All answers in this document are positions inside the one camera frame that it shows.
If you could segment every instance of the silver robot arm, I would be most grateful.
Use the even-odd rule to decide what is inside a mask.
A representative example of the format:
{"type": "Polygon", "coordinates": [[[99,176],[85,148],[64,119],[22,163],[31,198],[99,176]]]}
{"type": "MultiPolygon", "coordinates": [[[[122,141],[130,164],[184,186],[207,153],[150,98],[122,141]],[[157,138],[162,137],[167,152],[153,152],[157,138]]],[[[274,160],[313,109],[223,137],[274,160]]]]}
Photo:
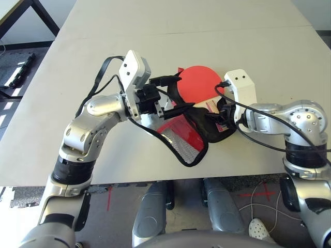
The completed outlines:
{"type": "MultiPolygon", "coordinates": [[[[255,87],[244,70],[228,72],[225,77],[228,89],[237,102],[258,111],[278,117],[306,137],[319,150],[326,150],[327,116],[322,107],[309,100],[288,105],[257,104],[255,87]]],[[[242,131],[263,134],[283,134],[287,150],[283,164],[288,175],[280,180],[285,206],[298,212],[318,248],[331,247],[331,165],[326,152],[314,149],[293,129],[266,115],[236,106],[234,121],[241,117],[242,131]]]]}
{"type": "Polygon", "coordinates": [[[21,248],[74,248],[74,232],[80,231],[87,219],[91,198],[87,189],[103,142],[117,123],[128,117],[140,119],[136,92],[150,74],[147,62],[129,51],[119,70],[125,92],[91,98],[67,126],[41,199],[38,224],[21,242],[21,248]]]}

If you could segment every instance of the black rubber joint cover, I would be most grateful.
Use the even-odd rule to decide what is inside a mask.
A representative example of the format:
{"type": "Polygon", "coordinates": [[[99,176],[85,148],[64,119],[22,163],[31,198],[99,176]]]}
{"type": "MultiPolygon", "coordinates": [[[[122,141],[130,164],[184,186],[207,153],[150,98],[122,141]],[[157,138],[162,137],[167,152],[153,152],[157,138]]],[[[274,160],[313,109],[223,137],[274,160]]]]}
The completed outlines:
{"type": "Polygon", "coordinates": [[[71,162],[58,156],[52,177],[63,184],[81,184],[91,177],[95,161],[71,162]]]}
{"type": "MultiPolygon", "coordinates": [[[[310,146],[299,146],[294,145],[285,141],[286,149],[288,150],[299,150],[299,151],[312,151],[313,148],[310,146]]],[[[326,144],[317,146],[318,150],[325,150],[326,144]]],[[[326,152],[321,153],[322,156],[326,157],[326,152]]],[[[286,159],[297,166],[304,168],[320,168],[325,165],[324,160],[317,152],[287,152],[286,159]]]]}
{"type": "Polygon", "coordinates": [[[289,175],[281,177],[279,183],[284,205],[290,211],[300,212],[298,195],[291,177],[289,175]]]}

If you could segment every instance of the red rubber paddle face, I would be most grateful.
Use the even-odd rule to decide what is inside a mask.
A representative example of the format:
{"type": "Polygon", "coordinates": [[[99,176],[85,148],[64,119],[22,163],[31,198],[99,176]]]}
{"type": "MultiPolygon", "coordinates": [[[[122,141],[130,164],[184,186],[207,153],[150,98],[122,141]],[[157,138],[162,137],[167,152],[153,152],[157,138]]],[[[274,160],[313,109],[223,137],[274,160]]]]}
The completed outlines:
{"type": "Polygon", "coordinates": [[[222,82],[219,75],[205,66],[192,66],[181,72],[182,79],[177,82],[180,96],[185,102],[199,103],[216,97],[214,87],[222,82]]]}

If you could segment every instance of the table leg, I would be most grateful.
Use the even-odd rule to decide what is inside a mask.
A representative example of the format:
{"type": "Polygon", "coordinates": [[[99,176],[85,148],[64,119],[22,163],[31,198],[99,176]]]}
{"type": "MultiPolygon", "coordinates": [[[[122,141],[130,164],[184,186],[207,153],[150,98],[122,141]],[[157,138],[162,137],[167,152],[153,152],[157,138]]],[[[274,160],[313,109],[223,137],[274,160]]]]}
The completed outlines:
{"type": "Polygon", "coordinates": [[[30,1],[23,1],[0,25],[0,39],[13,26],[17,19],[30,7],[30,1]]]}
{"type": "Polygon", "coordinates": [[[31,7],[39,15],[39,17],[46,24],[46,26],[50,29],[50,31],[53,33],[53,35],[57,36],[58,32],[60,31],[60,28],[56,25],[54,20],[47,13],[47,11],[43,7],[43,5],[40,3],[40,1],[32,0],[31,7]]]}

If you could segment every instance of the metal frame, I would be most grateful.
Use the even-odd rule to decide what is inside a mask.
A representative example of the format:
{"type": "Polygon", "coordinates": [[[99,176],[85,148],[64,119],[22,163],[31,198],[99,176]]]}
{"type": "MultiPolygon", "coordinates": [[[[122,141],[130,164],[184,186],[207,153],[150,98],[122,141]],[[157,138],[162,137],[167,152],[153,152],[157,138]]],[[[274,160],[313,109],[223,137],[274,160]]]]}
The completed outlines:
{"type": "Polygon", "coordinates": [[[50,41],[8,44],[5,46],[6,46],[6,51],[10,51],[10,50],[29,49],[29,48],[49,48],[52,43],[53,41],[50,40],[50,41]]]}
{"type": "Polygon", "coordinates": [[[22,96],[13,97],[13,96],[10,96],[10,95],[4,93],[1,90],[0,90],[0,96],[4,97],[4,98],[0,98],[0,102],[19,102],[22,99],[22,96]]]}
{"type": "Polygon", "coordinates": [[[39,0],[24,0],[16,9],[0,24],[0,38],[14,25],[19,17],[28,9],[32,7],[34,11],[39,15],[44,24],[56,37],[60,28],[56,25],[51,16],[47,13],[43,5],[39,0]]]}

